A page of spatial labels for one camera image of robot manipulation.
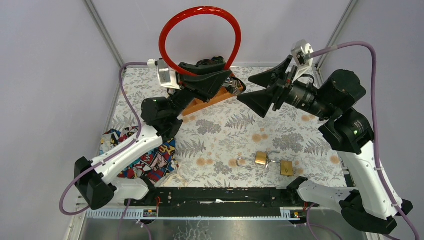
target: tabletop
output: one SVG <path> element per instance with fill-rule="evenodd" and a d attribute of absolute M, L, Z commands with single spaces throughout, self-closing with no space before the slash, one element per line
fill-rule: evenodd
<path fill-rule="evenodd" d="M 247 92 L 263 89 L 247 79 L 268 69 L 231 68 L 246 84 Z M 166 88 L 158 84 L 156 70 L 150 68 L 128 68 L 124 89 L 138 115 L 145 98 L 167 96 Z M 318 130 L 323 123 L 288 104 L 261 118 L 232 97 L 182 119 L 175 137 L 180 178 L 167 182 L 167 187 L 286 187 L 298 176 L 324 186 L 346 186 L 340 159 Z M 122 130 L 136 122 L 120 93 L 110 127 Z M 251 169 L 236 165 L 238 157 L 253 157 L 257 151 L 279 151 L 270 158 L 291 161 L 294 176 L 280 175 L 277 163 L 270 163 L 268 169 L 248 161 L 239 163 Z"/>

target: gray floor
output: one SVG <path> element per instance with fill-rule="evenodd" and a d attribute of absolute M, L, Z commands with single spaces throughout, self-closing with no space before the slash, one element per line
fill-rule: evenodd
<path fill-rule="evenodd" d="M 313 210 L 311 222 L 335 230 L 344 240 L 367 239 L 348 225 L 342 216 L 331 210 Z M 119 220 L 87 219 L 82 231 L 82 240 L 116 240 Z M 288 221 L 265 220 L 157 220 L 148 225 L 153 240 L 313 240 L 308 227 L 284 227 Z M 325 230 L 313 227 L 321 240 L 338 238 Z M 134 220 L 124 220 L 120 240 L 148 240 L 145 228 L 140 228 Z"/>

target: open padlock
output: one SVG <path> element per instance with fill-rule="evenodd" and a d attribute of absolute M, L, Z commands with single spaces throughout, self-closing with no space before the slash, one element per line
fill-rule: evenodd
<path fill-rule="evenodd" d="M 269 158 L 270 154 L 279 154 L 279 153 L 280 153 L 279 151 L 268 151 L 268 152 L 257 151 L 254 159 L 241 156 L 241 157 L 237 158 L 235 163 L 237 164 L 238 167 L 244 168 L 244 169 L 249 169 L 249 170 L 252 170 L 253 168 L 240 165 L 239 161 L 240 160 L 250 161 L 250 162 L 255 163 L 256 165 L 264 166 L 265 169 L 268 168 L 268 165 L 270 163 L 276 163 L 276 164 L 280 163 L 280 174 L 285 175 L 285 176 L 293 176 L 293 174 L 294 174 L 293 173 L 293 164 L 292 164 L 291 161 L 283 161 L 283 160 L 277 161 L 277 160 L 271 160 Z"/>

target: red hose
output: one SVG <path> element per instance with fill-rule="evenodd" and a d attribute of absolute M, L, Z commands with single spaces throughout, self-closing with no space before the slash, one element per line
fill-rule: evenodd
<path fill-rule="evenodd" d="M 184 19 L 188 19 L 190 17 L 196 16 L 196 15 L 203 15 L 203 14 L 219 16 L 227 20 L 227 22 L 229 22 L 229 24 L 231 24 L 232 28 L 234 29 L 234 32 L 235 32 L 234 49 L 232 50 L 231 56 L 229 57 L 227 63 L 225 64 L 225 67 L 224 67 L 225 70 L 230 69 L 231 64 L 233 64 L 234 59 L 236 59 L 237 53 L 239 52 L 240 44 L 242 43 L 242 30 L 240 29 L 240 25 L 233 15 L 231 15 L 229 12 L 225 11 L 224 9 L 221 9 L 219 7 L 214 7 L 214 6 L 197 6 L 197 7 L 187 9 L 185 11 L 178 13 L 173 18 L 171 18 L 171 20 L 169 20 L 168 23 L 166 23 L 166 25 L 163 27 L 159 37 L 160 55 L 162 56 L 165 63 L 168 64 L 168 66 L 170 66 L 179 74 L 196 76 L 196 74 L 191 73 L 179 67 L 177 64 L 175 64 L 171 60 L 170 56 L 168 56 L 168 53 L 166 50 L 166 42 L 167 42 L 168 34 L 177 24 L 179 24 Z"/>

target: orange wooden crate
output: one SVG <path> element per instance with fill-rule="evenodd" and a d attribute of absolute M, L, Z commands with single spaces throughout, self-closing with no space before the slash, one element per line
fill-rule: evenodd
<path fill-rule="evenodd" d="M 187 116 L 189 114 L 207 108 L 211 105 L 227 100 L 231 97 L 234 97 L 234 95 L 232 93 L 229 93 L 225 87 L 221 87 L 219 92 L 209 102 L 203 102 L 202 100 L 199 100 L 197 98 L 194 99 L 194 101 L 190 103 L 190 105 L 188 105 L 188 107 L 184 111 L 182 111 L 182 115 Z"/>

